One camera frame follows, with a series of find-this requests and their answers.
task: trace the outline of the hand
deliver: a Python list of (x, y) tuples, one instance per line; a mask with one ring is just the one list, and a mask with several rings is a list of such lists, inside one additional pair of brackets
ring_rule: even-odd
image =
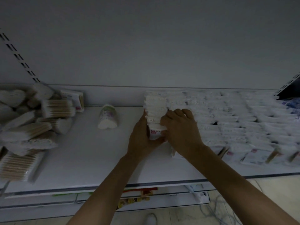
[(147, 157), (155, 148), (165, 142), (164, 137), (160, 137), (156, 140), (149, 140), (147, 136), (146, 115), (147, 113), (144, 110), (143, 116), (134, 126), (129, 138), (128, 150), (126, 154), (134, 159), (137, 159), (138, 162)]
[(192, 156), (193, 152), (206, 147), (201, 140), (197, 123), (190, 110), (169, 110), (160, 119), (160, 124), (167, 127), (167, 130), (164, 130), (162, 135), (183, 157)]

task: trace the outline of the forearm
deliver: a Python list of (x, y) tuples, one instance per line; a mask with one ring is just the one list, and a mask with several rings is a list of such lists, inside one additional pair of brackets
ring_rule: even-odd
[(187, 160), (214, 185), (244, 225), (299, 224), (207, 146)]
[(68, 225), (110, 225), (118, 201), (137, 164), (138, 161), (131, 155), (122, 157)]

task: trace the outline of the perforated metal strip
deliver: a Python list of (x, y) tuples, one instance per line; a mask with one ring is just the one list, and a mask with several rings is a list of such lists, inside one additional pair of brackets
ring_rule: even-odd
[(289, 82), (287, 82), (285, 85), (283, 85), (278, 91), (276, 91), (275, 95), (278, 95), (280, 92), (282, 92), (284, 89), (287, 88), (287, 86), (291, 85), (295, 80), (300, 78), (300, 74), (296, 74), (293, 79), (291, 79)]
[(16, 47), (13, 45), (12, 41), (7, 37), (7, 35), (0, 28), (0, 40), (4, 42), (6, 47), (13, 53), (16, 60), (22, 65), (24, 70), (30, 75), (30, 77), (34, 80), (34, 82), (40, 82), (37, 78), (36, 74), (31, 70), (27, 62), (24, 60), (23, 56), (18, 52)]

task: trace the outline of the person's left hand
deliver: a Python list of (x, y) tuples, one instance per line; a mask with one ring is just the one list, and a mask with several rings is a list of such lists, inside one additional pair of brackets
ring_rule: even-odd
[(160, 137), (156, 140), (149, 140), (147, 136), (147, 113), (144, 110), (144, 114), (140, 120), (136, 123), (129, 138), (127, 154), (137, 159), (140, 162), (147, 157), (155, 148), (165, 142), (164, 137)]

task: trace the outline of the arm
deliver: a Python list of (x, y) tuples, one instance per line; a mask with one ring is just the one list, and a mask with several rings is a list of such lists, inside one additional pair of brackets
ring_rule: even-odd
[(128, 150), (111, 173), (82, 205), (67, 225), (110, 225), (122, 192), (133, 171), (147, 155), (164, 142), (161, 137), (149, 140), (144, 112), (133, 128)]
[(299, 225), (203, 144), (190, 110), (168, 111), (160, 124), (172, 147), (215, 186), (244, 225)]

